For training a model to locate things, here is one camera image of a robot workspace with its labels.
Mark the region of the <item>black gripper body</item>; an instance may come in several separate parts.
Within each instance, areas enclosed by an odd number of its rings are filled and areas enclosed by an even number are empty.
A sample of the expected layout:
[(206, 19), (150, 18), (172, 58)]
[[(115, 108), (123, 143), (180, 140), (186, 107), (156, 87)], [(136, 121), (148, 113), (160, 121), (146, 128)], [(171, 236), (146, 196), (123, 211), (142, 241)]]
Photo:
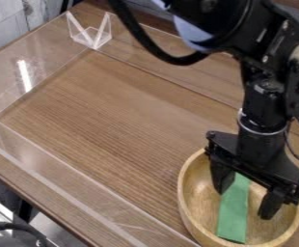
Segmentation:
[(220, 131), (206, 134), (206, 155), (208, 160), (212, 155), (231, 159), (236, 174), (262, 185), (267, 192), (282, 190), (286, 193), (284, 203), (299, 205), (299, 167), (284, 150), (288, 149), (299, 159), (287, 138), (291, 120), (299, 122), (299, 116), (282, 119), (278, 123), (276, 119), (274, 116), (267, 124), (262, 124), (242, 109), (238, 134)]

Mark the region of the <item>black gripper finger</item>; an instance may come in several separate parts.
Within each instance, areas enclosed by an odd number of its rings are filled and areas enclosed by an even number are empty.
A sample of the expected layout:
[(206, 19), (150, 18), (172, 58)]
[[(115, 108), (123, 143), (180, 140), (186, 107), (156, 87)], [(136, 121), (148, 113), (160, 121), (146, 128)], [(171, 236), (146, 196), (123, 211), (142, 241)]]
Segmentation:
[(263, 197), (260, 207), (258, 209), (258, 215), (263, 220), (271, 220), (280, 210), (286, 201), (286, 193), (275, 189), (268, 191)]
[(216, 155), (210, 157), (210, 172), (212, 185), (219, 194), (223, 194), (235, 181), (234, 162)]

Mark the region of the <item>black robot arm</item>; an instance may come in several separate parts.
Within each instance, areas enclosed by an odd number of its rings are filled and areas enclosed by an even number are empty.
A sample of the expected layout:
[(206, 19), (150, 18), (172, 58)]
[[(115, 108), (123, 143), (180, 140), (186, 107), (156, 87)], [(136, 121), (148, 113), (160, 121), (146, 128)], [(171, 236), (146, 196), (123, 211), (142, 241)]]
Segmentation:
[(272, 0), (152, 0), (174, 16), (186, 43), (208, 55), (230, 53), (242, 65), (243, 106), (236, 134), (211, 131), (206, 154), (223, 193), (235, 174), (267, 194), (258, 214), (271, 219), (299, 203), (299, 168), (287, 140), (299, 123), (299, 20)]

